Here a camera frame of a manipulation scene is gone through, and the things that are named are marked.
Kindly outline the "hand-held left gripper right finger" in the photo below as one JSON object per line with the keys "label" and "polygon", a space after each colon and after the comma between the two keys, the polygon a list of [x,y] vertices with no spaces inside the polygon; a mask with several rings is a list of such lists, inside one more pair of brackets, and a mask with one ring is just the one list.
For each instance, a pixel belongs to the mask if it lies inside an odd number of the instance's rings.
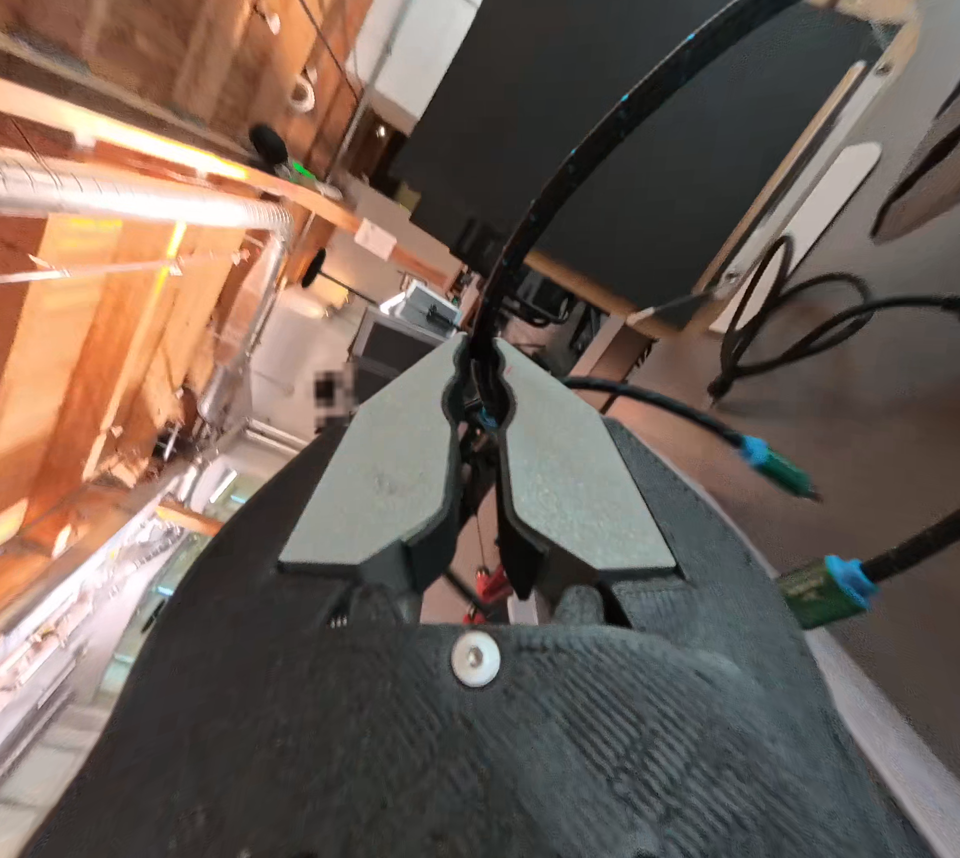
{"label": "hand-held left gripper right finger", "polygon": [[672,575],[677,561],[601,414],[501,338],[500,561],[513,593]]}

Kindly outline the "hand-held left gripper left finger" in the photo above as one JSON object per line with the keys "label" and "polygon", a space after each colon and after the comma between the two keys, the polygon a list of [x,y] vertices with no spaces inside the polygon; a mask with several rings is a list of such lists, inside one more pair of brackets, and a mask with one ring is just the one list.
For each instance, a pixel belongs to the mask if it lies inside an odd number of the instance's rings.
{"label": "hand-held left gripper left finger", "polygon": [[467,343],[451,336],[359,406],[279,571],[422,595],[448,569],[461,529]]}

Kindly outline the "silver equipment case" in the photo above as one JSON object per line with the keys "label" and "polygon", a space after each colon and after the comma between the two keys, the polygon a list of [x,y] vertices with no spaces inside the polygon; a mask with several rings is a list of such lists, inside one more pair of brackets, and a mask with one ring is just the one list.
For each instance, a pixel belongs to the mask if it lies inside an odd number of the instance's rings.
{"label": "silver equipment case", "polygon": [[418,280],[379,305],[379,311],[443,339],[460,329],[459,307]]}

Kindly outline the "black-topped plywood table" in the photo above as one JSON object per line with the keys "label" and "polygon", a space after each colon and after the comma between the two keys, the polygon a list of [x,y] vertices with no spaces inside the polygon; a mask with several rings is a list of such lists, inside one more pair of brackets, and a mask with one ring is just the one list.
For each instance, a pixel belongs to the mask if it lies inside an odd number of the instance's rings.
{"label": "black-topped plywood table", "polygon": [[528,269],[604,310],[705,296],[884,60],[908,55],[914,0],[804,0],[743,33],[702,71],[631,90],[734,0],[481,0],[390,173],[413,223],[488,277],[550,180],[577,186]]}

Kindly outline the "white table leg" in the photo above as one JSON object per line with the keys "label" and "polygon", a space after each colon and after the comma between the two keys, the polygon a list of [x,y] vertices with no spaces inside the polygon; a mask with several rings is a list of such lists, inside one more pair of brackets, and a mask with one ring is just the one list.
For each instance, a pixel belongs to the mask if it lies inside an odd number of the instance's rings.
{"label": "white table leg", "polygon": [[788,237],[793,242],[793,252],[787,262],[787,274],[792,274],[869,178],[881,157],[881,143],[848,145],[804,196],[795,196],[777,206],[774,215],[761,222],[736,253],[724,274],[720,295],[727,298],[728,302],[709,326],[710,333],[720,336],[727,332],[744,294],[757,278],[759,284],[740,320],[741,324],[750,321],[760,310],[762,300],[771,294],[777,273],[775,264],[771,264],[762,274],[757,273],[763,254],[776,240]]}

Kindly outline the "silver ventilation duct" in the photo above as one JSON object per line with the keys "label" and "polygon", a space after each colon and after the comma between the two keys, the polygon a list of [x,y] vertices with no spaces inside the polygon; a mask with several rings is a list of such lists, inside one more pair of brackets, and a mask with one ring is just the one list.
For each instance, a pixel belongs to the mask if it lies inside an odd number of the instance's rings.
{"label": "silver ventilation duct", "polygon": [[85,217],[141,224],[265,231],[279,256],[292,252],[294,224],[280,204],[143,175],[117,177],[113,169],[60,159],[37,160],[3,147],[4,217]]}

